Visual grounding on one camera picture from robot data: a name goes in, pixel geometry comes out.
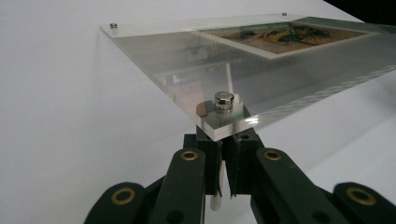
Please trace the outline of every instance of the white background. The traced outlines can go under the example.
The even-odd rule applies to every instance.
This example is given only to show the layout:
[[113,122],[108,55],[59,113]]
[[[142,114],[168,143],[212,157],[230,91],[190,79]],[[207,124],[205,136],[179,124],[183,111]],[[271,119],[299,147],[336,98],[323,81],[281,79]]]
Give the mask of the white background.
[[[194,133],[99,25],[281,12],[357,21],[319,0],[1,0],[0,223],[83,223],[109,187],[163,176]],[[376,78],[256,131],[318,186],[355,181],[396,203],[395,84]],[[227,188],[206,223],[255,223]]]

